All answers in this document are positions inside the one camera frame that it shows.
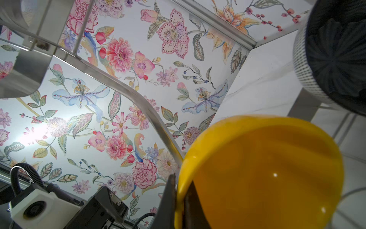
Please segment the green leaf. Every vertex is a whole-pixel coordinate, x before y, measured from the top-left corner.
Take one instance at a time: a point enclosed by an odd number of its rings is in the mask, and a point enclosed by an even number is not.
[[[42,146],[49,146],[49,144],[44,140],[36,140],[36,142]]]
[[[97,176],[93,177],[93,184],[94,184],[95,180],[98,179],[98,178],[100,178],[100,177],[102,177],[102,176],[97,175]]]
[[[57,110],[48,110],[45,112],[45,117],[50,118],[56,114]]]
[[[183,75],[183,78],[185,79],[185,80],[189,80],[190,78],[192,78],[193,76],[190,76],[190,75]]]
[[[152,23],[149,27],[149,31],[147,32],[147,40],[150,40],[155,34],[155,32],[159,29],[159,25],[157,23]]]
[[[170,110],[161,107],[161,114],[166,120],[173,122],[173,113]]]
[[[160,14],[160,9],[159,9],[158,4],[156,3],[156,1],[154,3],[154,11],[157,12],[158,14]]]
[[[51,69],[51,70],[52,70],[52,73],[56,76],[56,78],[63,84],[65,82],[64,75],[60,71],[57,71],[55,69]]]
[[[188,96],[185,96],[185,95],[180,95],[180,96],[178,96],[177,99],[184,101],[186,99],[189,99],[189,97]]]
[[[185,88],[177,88],[177,90],[182,94],[182,95],[185,95],[187,97],[189,97],[189,92],[187,89]]]
[[[40,107],[44,106],[46,104],[46,95],[42,96],[40,99]]]
[[[86,164],[86,166],[89,166],[89,165],[88,165],[88,162],[87,162],[86,160],[81,159],[81,161],[82,161],[82,162],[84,162],[84,163]]]
[[[134,214],[136,214],[139,209],[140,209],[139,207],[132,209],[130,216],[133,216]]]
[[[64,152],[64,155],[66,155],[67,136],[62,135],[61,137],[58,137],[57,142],[59,143],[59,147],[61,148],[62,152]]]
[[[211,71],[211,69],[212,69],[212,66],[211,66],[211,68],[209,68],[209,69],[207,70],[207,72],[206,72],[206,78],[207,78],[207,80],[208,80],[209,82],[211,82],[211,76],[210,76],[210,71]]]
[[[265,9],[274,5],[282,5],[282,3],[278,0],[259,0],[253,4],[258,9]]]
[[[74,174],[66,174],[58,179],[58,181],[66,183],[66,182],[72,182],[78,177],[78,175]]]
[[[180,130],[180,131],[185,130],[185,129],[187,128],[187,125],[188,125],[188,122],[184,122],[184,123],[182,123],[182,124],[179,126],[179,130]]]
[[[35,103],[27,103],[28,106],[32,107],[32,108],[38,108],[39,106]]]
[[[78,116],[76,126],[72,130],[72,136],[75,138],[76,134],[85,130],[92,121],[94,113],[86,113]]]
[[[78,121],[79,116],[73,116],[67,122],[67,133],[70,133],[72,129],[76,126],[76,122]]]
[[[33,158],[44,158],[47,154],[48,150],[46,148],[38,148],[33,153]]]
[[[179,136],[179,133],[180,133],[180,131],[177,130],[176,132],[173,133],[173,136]]]
[[[2,45],[1,46],[5,51],[8,51],[8,52],[15,52],[17,51],[15,48],[11,47],[10,45]]]
[[[136,196],[136,198],[134,198],[133,200],[131,200],[131,202],[130,202],[130,209],[135,208],[136,205],[137,205],[137,203],[138,203],[138,196]]]
[[[61,176],[62,174],[62,169],[61,168],[56,168],[54,170],[52,170],[52,172],[49,174],[49,179],[52,180],[52,179],[56,179],[58,178],[59,176]]]
[[[108,105],[108,115],[112,121],[115,118],[116,114],[119,112],[120,108],[121,108],[121,94],[118,92],[114,92],[112,100]]]
[[[52,78],[50,80],[48,80],[49,82],[55,84],[56,86],[59,86],[59,85],[64,85],[59,79],[56,79],[56,78]]]
[[[11,145],[8,145],[7,147],[5,147],[4,153],[8,157],[10,152],[19,151],[21,149],[24,149],[24,147],[25,146],[22,143],[15,141]]]
[[[50,163],[46,164],[45,166],[43,166],[43,168],[41,169],[40,177],[45,178],[51,172],[52,166],[53,166],[52,162],[50,162]]]
[[[53,148],[51,145],[49,146],[49,152],[51,153],[52,156],[54,156],[57,159],[57,152],[55,148]]]
[[[32,94],[29,95],[31,99],[33,99],[33,101],[35,101],[36,103],[40,103],[40,99],[41,99],[41,94],[38,90],[36,90],[35,92],[33,92]]]
[[[178,112],[174,114],[173,116],[173,123],[176,123],[178,121]]]
[[[180,62],[180,61],[173,62],[173,64],[174,64],[175,66],[177,66],[177,67],[184,67],[184,66],[185,66],[185,64],[183,64],[183,63],[182,63],[182,62]]]
[[[72,159],[70,159],[70,158],[68,158],[67,160],[68,160],[68,162],[69,162],[70,164],[77,166],[74,160],[72,160]]]
[[[192,44],[193,44],[193,55],[196,58],[196,60],[204,61],[205,55],[203,53],[203,47],[200,44],[199,40],[201,39],[202,33],[197,33],[194,35]]]

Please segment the yellow bowl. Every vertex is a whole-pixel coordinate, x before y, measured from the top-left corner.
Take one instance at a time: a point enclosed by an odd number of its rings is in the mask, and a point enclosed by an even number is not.
[[[235,116],[204,131],[179,175],[175,228],[194,181],[212,229],[323,229],[343,185],[333,139],[295,118]]]

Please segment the floral ceiling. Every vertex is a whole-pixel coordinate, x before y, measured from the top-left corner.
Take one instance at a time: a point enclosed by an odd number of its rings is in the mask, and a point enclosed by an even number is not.
[[[59,42],[66,49],[88,4],[75,1]],[[170,1],[98,0],[83,35],[79,55],[143,95],[184,154],[247,56]],[[6,27],[1,37],[22,43]],[[19,50],[0,46],[1,80]],[[136,105],[57,58],[32,95],[0,100],[0,160],[27,162],[43,181],[85,200],[107,186],[130,207],[130,220],[157,211],[168,176],[179,170]]]
[[[312,7],[306,0],[195,1],[258,44],[299,29]]]

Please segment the red berry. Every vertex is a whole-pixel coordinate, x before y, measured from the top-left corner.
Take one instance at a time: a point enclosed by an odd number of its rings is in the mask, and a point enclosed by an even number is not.
[[[288,12],[288,14],[294,14],[295,13],[295,10],[293,10],[293,9],[290,8],[290,9],[287,10],[287,12]]]

